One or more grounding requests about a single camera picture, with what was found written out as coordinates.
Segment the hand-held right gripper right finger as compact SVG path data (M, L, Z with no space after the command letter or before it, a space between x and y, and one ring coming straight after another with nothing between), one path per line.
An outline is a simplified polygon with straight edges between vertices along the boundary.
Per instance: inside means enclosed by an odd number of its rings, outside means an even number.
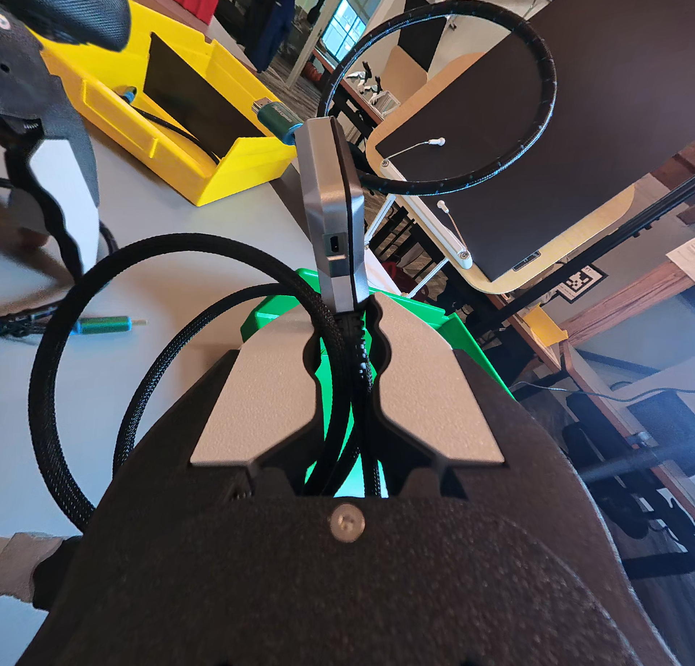
M460 467L499 467L505 457L450 343L383 293L366 310L376 377L368 407L370 447L389 495L416 469L440 490Z

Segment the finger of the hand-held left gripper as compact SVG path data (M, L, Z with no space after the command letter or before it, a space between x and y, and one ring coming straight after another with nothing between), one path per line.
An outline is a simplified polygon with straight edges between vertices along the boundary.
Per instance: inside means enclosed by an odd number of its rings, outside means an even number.
M5 150L8 210L18 227L53 238L74 281L97 263L100 237L93 151L80 164L69 139L39 139Z

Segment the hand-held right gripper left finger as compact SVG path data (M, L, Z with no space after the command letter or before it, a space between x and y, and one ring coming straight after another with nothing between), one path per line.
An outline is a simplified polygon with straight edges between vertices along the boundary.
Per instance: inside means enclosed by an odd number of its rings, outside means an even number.
M322 450L320 339L296 306L241 347L190 457L194 467L284 472L300 494Z

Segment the green plastic bin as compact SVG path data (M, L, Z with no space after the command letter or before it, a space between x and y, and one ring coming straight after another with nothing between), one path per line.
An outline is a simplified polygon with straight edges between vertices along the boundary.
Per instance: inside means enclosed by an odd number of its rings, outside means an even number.
M446 315L443 309L422 303L412 298L407 298L399 293L392 294L383 288L370 285L371 294L386 294L396 303L408 309L412 314L419 317L431 328L439 333L453 349L462 350L471 357L493 380L502 386L504 391L510 396L511 393L502 379L485 356L483 350L471 336L462 320L456 314ZM274 321L278 316L285 314L291 309L299 306L299 302L291 296L267 296L263 301L248 314L247 319L240 328L243 343L248 341L257 331L268 323ZM325 428L328 427L329 416L332 408L332 379L329 367L329 360L325 346L320 344L321 364L317 369L317 378L321 386L321 401L323 404L323 414ZM363 475L361 461L357 459L348 477L336 492L336 497L364 497Z

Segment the yellow plastic bin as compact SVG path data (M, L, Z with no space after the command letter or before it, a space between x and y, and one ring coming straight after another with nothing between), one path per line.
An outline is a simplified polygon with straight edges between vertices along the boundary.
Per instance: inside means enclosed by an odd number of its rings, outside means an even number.
M41 38L42 57L63 81L74 108L110 139L200 207L279 178L296 156L259 123L254 102L278 98L219 42L134 1L131 36L121 52ZM253 125L262 138L239 138L218 158L144 94L150 35L157 34Z

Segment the silver usb hub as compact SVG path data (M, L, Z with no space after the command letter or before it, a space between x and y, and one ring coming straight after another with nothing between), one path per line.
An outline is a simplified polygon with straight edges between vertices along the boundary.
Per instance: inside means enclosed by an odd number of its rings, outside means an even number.
M312 118L295 144L321 297L334 314L356 312L369 297L364 196L343 128L333 116Z

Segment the red bag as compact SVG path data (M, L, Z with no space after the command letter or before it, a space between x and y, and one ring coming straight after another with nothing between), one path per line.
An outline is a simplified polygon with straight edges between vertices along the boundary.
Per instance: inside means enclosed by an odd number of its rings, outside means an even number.
M400 268L397 263L381 262L381 265L403 296L408 296L413 291L417 282L404 269Z

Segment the black bin divider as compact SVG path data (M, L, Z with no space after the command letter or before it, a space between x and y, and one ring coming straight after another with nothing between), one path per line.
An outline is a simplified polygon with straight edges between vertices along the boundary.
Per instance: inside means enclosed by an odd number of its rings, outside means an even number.
M265 137L157 34L150 38L144 94L203 149L221 159L239 138Z

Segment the black white fiducial marker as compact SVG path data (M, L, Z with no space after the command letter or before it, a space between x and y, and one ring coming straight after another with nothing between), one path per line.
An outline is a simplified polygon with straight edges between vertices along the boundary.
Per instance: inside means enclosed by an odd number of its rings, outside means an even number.
M556 286L557 295L572 304L599 285L607 274L594 264L587 264Z

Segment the blue jacket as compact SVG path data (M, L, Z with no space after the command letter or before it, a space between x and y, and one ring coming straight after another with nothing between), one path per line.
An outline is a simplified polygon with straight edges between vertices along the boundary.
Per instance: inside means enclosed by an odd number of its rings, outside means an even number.
M292 29L296 0L274 0L256 45L245 50L258 74L265 72Z

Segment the white paper notice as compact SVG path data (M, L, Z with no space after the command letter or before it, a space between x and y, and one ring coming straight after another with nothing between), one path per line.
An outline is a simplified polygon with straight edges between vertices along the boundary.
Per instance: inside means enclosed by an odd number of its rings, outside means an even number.
M694 247L695 239L692 238L666 254L666 258L675 264L689 279L693 281L693 283L695 280Z

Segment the brown wooden desk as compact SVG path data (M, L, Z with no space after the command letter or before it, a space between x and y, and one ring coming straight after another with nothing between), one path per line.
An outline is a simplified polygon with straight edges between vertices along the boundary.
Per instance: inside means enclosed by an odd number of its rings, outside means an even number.
M324 91L335 70L334 64L317 47L312 50L311 61L323 67L319 86L320 90ZM343 114L364 138L368 138L371 132L384 121L384 116L371 106L347 79L341 80L336 85L335 92L327 105L327 115L337 116L338 114Z

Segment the black board with wooden edge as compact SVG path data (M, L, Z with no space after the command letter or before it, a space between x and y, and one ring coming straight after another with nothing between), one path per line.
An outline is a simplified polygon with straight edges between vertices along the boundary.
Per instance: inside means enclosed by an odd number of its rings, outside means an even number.
M444 200L473 267L465 280L506 294L608 227L631 185L694 142L694 0L553 0L531 25L551 51L557 99L538 141L491 180ZM405 180L443 180L490 164L521 138L540 80L516 36L471 66L450 63L374 130Z

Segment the tan and black chair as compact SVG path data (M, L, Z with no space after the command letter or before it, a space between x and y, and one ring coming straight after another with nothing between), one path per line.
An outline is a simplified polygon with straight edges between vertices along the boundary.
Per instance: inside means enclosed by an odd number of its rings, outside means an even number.
M388 91L400 104L426 85L446 25L447 18L444 16L400 30L397 45L392 48L380 75L383 90Z

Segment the black metal rail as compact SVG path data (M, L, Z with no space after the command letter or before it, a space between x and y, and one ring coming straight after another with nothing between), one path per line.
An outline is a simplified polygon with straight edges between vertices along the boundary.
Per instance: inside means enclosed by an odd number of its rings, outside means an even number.
M564 280L569 279L572 274L592 264L628 239L650 228L654 222L661 219L677 206L688 202L693 196L694 175L691 175L688 180L668 192L665 196L661 197L661 199L638 213L638 215L629 219L613 233L595 242L595 244L592 244L586 250L569 260L560 269L552 272L520 297L511 301L510 304L491 314L486 321L475 328L475 335L479 337L488 331L496 330L504 321L531 305L536 299L556 288Z

